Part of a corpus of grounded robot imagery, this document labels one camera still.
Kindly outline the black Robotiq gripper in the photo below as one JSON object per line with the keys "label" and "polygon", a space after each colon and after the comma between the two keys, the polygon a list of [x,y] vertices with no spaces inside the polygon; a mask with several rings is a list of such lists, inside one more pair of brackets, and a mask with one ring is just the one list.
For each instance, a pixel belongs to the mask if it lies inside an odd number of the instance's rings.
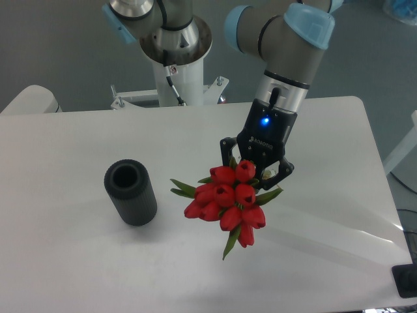
{"label": "black Robotiq gripper", "polygon": [[[242,131],[237,137],[220,140],[222,164],[230,168],[237,167],[233,148],[238,144],[241,158],[256,165],[255,178],[257,190],[270,190],[274,185],[290,176],[294,165],[285,158],[285,145],[289,139],[297,113],[275,108],[255,99]],[[264,179],[266,167],[278,162],[278,172]]]}

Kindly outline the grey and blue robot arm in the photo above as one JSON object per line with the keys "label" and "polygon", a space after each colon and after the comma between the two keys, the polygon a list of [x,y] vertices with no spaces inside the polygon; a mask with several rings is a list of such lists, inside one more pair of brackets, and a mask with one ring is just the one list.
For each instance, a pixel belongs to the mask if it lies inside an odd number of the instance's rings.
{"label": "grey and blue robot arm", "polygon": [[[242,131],[220,142],[228,165],[237,148],[255,164],[256,187],[268,190],[292,174],[285,145],[300,105],[328,48],[341,1],[269,1],[231,10],[224,22],[227,43],[265,62]],[[220,92],[203,87],[203,60],[212,33],[191,1],[107,1],[102,12],[127,44],[138,42],[151,61],[161,107],[216,102]]]}

